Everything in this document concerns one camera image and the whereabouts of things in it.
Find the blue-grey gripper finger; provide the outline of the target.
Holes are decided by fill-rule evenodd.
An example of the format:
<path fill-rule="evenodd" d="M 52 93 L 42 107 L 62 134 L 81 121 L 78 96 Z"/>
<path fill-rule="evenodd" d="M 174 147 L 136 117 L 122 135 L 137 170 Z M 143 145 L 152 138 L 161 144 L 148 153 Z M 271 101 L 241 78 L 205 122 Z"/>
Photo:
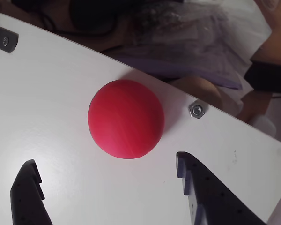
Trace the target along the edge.
<path fill-rule="evenodd" d="M 177 152 L 177 177 L 188 196 L 193 225 L 264 225 L 203 163 Z"/>
<path fill-rule="evenodd" d="M 35 160 L 20 168 L 10 190 L 12 222 L 14 225 L 51 225 L 40 187 L 42 183 Z"/>

